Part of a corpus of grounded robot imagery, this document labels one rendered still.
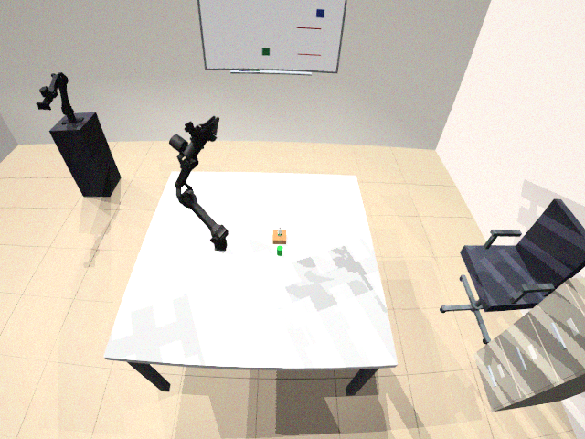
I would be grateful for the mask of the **tan wooden block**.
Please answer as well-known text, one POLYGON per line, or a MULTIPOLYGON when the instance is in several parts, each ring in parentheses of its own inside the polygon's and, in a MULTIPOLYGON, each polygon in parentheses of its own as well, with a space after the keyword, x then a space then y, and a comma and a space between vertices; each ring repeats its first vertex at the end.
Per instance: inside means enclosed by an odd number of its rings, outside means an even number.
POLYGON ((272 244, 286 244, 286 230, 282 230, 281 236, 278 236, 278 230, 273 230, 272 244))

